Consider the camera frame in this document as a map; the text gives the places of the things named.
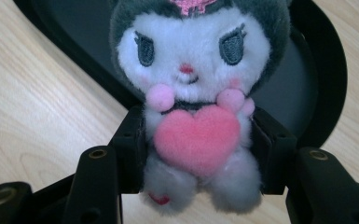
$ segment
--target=eye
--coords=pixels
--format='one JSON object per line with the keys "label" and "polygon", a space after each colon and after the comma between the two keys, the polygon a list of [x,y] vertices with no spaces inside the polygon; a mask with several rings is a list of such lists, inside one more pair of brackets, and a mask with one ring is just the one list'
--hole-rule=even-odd
{"label": "eye", "polygon": [[149,37],[135,32],[135,42],[138,45],[139,63],[145,67],[152,65],[154,61],[154,44]]}
{"label": "eye", "polygon": [[220,56],[229,65],[236,65],[243,57],[243,38],[245,34],[241,27],[223,35],[219,40]]}

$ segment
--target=heart-shaped cushion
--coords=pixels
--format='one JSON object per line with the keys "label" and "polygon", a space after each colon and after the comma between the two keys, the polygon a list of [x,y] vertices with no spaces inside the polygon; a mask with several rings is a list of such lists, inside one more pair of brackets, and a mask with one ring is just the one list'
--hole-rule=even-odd
{"label": "heart-shaped cushion", "polygon": [[168,164],[197,176],[213,175],[240,143],[236,116],[217,105],[194,115],[174,110],[158,126],[154,144]]}

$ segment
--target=light wood tabletop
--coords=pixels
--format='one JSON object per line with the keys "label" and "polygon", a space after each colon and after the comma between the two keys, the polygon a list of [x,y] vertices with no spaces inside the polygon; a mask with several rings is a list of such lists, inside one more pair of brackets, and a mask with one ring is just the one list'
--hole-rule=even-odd
{"label": "light wood tabletop", "polygon": [[[315,0],[341,38],[348,93],[323,149],[359,182],[359,0]],[[80,154],[106,145],[126,109],[44,37],[15,6],[0,0],[0,184],[33,191],[76,170]],[[138,195],[123,195],[125,223],[289,223],[284,196],[264,196],[250,215],[217,213],[207,195],[177,217],[161,217]]]}

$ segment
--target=stuffed animal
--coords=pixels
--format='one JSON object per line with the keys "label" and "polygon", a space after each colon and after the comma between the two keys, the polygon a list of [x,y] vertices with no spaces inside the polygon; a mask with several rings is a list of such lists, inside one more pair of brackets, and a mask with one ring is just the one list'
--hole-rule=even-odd
{"label": "stuffed animal", "polygon": [[112,61],[145,97],[142,194],[177,214],[201,190],[217,210],[260,204],[249,147],[249,94],[270,76],[290,33],[289,0],[119,0]]}

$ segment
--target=black pan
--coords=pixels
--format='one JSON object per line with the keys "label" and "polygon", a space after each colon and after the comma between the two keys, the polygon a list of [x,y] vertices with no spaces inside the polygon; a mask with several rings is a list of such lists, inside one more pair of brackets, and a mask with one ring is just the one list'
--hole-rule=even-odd
{"label": "black pan", "polygon": [[[144,97],[117,78],[108,43],[109,0],[14,0],[27,18],[125,107]],[[293,0],[292,34],[283,61],[252,97],[298,138],[320,147],[345,101],[347,67],[338,35],[311,0]]]}

